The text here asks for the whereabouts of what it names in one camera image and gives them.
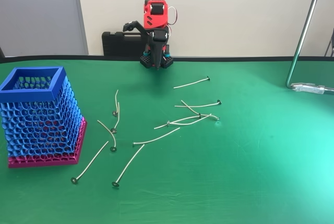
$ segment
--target table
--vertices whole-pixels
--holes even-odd
[[[73,166],[7,168],[0,129],[0,223],[333,223],[334,105],[332,95],[284,86],[290,62],[175,62],[145,69],[138,62],[42,60],[0,65],[0,81],[18,66],[64,66],[88,121]],[[334,62],[299,62],[294,80],[334,86]],[[173,89],[206,76],[211,81]],[[113,127],[114,95],[121,119],[117,153],[97,122]],[[111,185],[153,130],[198,109],[203,120],[147,144]],[[86,167],[77,185],[70,178]]]

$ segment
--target chrome pole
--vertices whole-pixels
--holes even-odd
[[[312,0],[311,6],[309,7],[308,14],[307,14],[307,17],[306,17],[306,21],[305,21],[305,24],[304,24],[304,28],[303,28],[303,31],[302,31],[302,35],[299,39],[297,49],[296,49],[296,52],[294,53],[293,60],[292,60],[291,66],[290,66],[289,74],[288,74],[287,80],[285,82],[286,87],[291,88],[291,89],[294,88],[294,87],[291,86],[290,80],[291,80],[294,68],[297,64],[298,57],[301,53],[302,46],[303,46],[303,43],[304,43],[304,40],[305,40],[305,36],[306,36],[307,30],[308,30],[309,24],[310,24],[311,19],[312,19],[312,15],[313,15],[316,3],[317,3],[317,0]]]

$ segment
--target blue lattice container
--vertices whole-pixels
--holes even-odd
[[[63,67],[14,68],[0,86],[0,113],[9,164],[78,161],[86,124]]]

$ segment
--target black table edge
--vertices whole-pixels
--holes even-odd
[[[175,57],[179,62],[255,62],[255,61],[292,61],[292,56],[273,57]],[[0,56],[0,64],[38,60],[91,60],[91,61],[139,61],[139,57],[102,56],[102,55],[32,55],[18,57]],[[334,61],[334,57],[301,56],[299,61]]]

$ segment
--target white string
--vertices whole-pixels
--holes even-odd
[[[179,122],[179,121],[184,121],[184,120],[188,120],[188,119],[194,119],[194,118],[198,118],[199,116],[191,116],[191,117],[187,117],[187,118],[183,118],[183,119],[180,119],[180,120],[177,120],[177,121],[172,121],[171,123],[174,123],[174,122]],[[162,128],[164,126],[167,126],[168,124],[164,124],[164,125],[161,125],[161,126],[157,126],[155,127],[154,129],[159,129],[159,128]]]
[[[214,104],[208,104],[208,105],[189,105],[190,108],[204,108],[204,107],[210,107],[212,105],[219,105],[221,102],[217,102]],[[175,105],[176,108],[186,108],[185,105]]]
[[[168,35],[169,35],[169,38],[170,38],[172,36],[172,28],[168,25],[167,25],[167,27],[168,27]]]
[[[118,113],[118,107],[117,107],[117,94],[118,94],[118,90],[115,94],[115,104],[116,104],[116,113]]]
[[[177,10],[176,10],[176,8],[174,6],[170,6],[169,8],[174,8],[174,10],[175,10],[175,21],[172,24],[170,24],[168,22],[167,23],[168,23],[168,25],[174,25],[177,22]]]
[[[109,141],[107,141],[102,147],[101,149],[97,152],[97,154],[94,156],[94,158],[90,161],[90,163],[88,164],[88,166],[86,166],[86,168],[83,170],[83,172],[76,177],[77,180],[80,179],[80,177],[86,172],[86,170],[89,168],[89,166],[93,163],[94,159],[99,155],[99,153],[102,151],[102,149],[108,144]]]
[[[117,104],[118,104],[118,107],[117,107],[118,114],[117,114],[117,122],[116,122],[116,125],[115,125],[115,127],[114,127],[115,129],[116,129],[118,123],[120,122],[120,114],[121,114],[120,103],[118,102]]]
[[[175,123],[175,122],[170,122],[169,124],[170,124],[170,125],[187,126],[187,125],[192,125],[192,124],[194,124],[194,123],[196,123],[196,122],[199,122],[199,121],[201,121],[201,120],[204,120],[205,118],[207,118],[207,117],[209,117],[209,116],[211,116],[211,114],[209,114],[208,116],[205,116],[205,117],[203,117],[203,118],[200,118],[199,120],[196,120],[196,121],[194,121],[194,122],[190,122],[190,123]]]
[[[123,176],[125,170],[126,170],[127,167],[130,165],[131,161],[136,157],[136,155],[139,153],[139,151],[141,151],[141,149],[142,149],[144,146],[145,146],[145,145],[142,145],[142,146],[138,149],[138,151],[135,153],[135,155],[133,155],[133,157],[130,159],[130,161],[128,162],[128,164],[127,164],[127,165],[125,166],[125,168],[123,169],[123,171],[122,171],[120,177],[118,177],[116,183],[118,183],[118,182],[120,181],[120,179],[122,178],[122,176]]]
[[[194,111],[191,107],[189,107],[183,100],[181,100],[181,102],[182,102],[186,107],[188,107],[191,111],[193,111],[194,113],[196,113],[197,115],[199,115],[198,112],[195,112],[195,111]],[[215,118],[216,121],[219,120],[219,118],[218,118],[217,116],[214,116],[214,115],[209,115],[209,116]]]
[[[166,133],[165,135],[160,136],[159,138],[153,139],[153,140],[149,140],[148,142],[134,142],[133,145],[140,145],[140,144],[146,144],[146,143],[150,143],[150,142],[154,142],[158,139],[161,139],[165,136],[167,136],[168,134],[171,134],[172,132],[175,132],[176,130],[179,130],[180,128],[178,127],[177,129],[174,129],[173,131],[170,131],[169,133]]]
[[[201,80],[199,80],[199,81],[196,81],[196,82],[193,82],[193,83],[189,83],[189,84],[185,84],[185,85],[182,85],[182,86],[174,87],[174,89],[175,89],[175,88],[180,88],[180,87],[186,87],[186,86],[189,86],[189,85],[193,85],[193,84],[196,84],[196,83],[199,83],[199,82],[202,82],[202,81],[208,80],[208,79],[209,79],[209,77],[208,77],[208,78],[206,78],[206,79],[201,79]]]
[[[98,122],[111,134],[111,136],[114,139],[114,147],[116,147],[116,139],[115,139],[115,136],[113,135],[113,133],[101,121],[98,120]]]

